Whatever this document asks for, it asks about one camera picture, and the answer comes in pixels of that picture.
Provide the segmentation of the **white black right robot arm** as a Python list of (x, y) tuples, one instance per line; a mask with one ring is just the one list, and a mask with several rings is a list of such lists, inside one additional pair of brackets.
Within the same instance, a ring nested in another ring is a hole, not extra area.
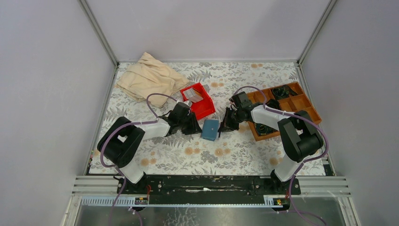
[(283, 161), (272, 171), (270, 188), (276, 194), (288, 189), (288, 181), (300, 170), (305, 162), (312, 161), (314, 155), (322, 147), (328, 148), (325, 133), (304, 111), (286, 112), (270, 108), (266, 103), (253, 103), (245, 92), (235, 93), (230, 98), (231, 108), (220, 125), (219, 132), (239, 129), (242, 122), (262, 124), (277, 130), (285, 151)]

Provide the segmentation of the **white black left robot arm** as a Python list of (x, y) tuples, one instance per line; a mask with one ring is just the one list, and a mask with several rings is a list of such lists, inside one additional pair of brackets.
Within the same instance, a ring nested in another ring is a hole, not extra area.
[(145, 190), (145, 172), (134, 162), (133, 158), (142, 141), (156, 137), (169, 137), (176, 132), (184, 135), (202, 132), (195, 112), (183, 103), (177, 102), (168, 113), (158, 116), (154, 121), (131, 122), (126, 117), (119, 117), (97, 144), (100, 159), (106, 157), (111, 161), (105, 167), (115, 167), (128, 180), (128, 188), (139, 194)]

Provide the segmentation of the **blue card holder wallet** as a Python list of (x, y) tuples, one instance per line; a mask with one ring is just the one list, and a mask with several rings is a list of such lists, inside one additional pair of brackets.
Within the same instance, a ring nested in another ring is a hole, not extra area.
[(208, 141), (215, 141), (218, 134), (219, 120), (206, 119), (202, 127), (200, 138)]

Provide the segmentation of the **wooden compartment tray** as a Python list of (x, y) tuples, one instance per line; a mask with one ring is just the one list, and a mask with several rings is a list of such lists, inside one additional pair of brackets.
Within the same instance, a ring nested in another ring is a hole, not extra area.
[[(262, 90), (262, 93), (254, 91), (247, 94), (249, 100), (253, 103), (262, 103), (265, 100), (263, 95), (266, 96), (267, 102), (273, 108), (279, 107), (280, 110), (295, 113), (305, 110), (315, 124), (318, 125), (322, 122), (321, 117), (298, 82), (266, 88)], [(265, 125), (248, 122), (248, 126), (252, 131), (255, 141), (279, 136), (278, 131), (272, 128), (267, 128)]]

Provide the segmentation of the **red plastic bin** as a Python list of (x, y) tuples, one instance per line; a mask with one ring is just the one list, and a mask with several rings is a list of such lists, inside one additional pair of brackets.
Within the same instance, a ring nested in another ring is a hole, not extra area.
[(195, 83), (191, 86), (183, 88), (180, 90), (180, 93), (183, 97), (183, 101), (187, 101), (188, 98), (184, 94), (184, 91), (193, 88), (196, 90), (201, 96), (202, 100), (199, 102), (193, 102), (191, 105), (191, 111), (195, 113), (197, 120), (203, 119), (211, 114), (215, 113), (215, 106), (213, 100), (211, 99), (210, 95), (206, 92), (204, 86), (201, 83)]

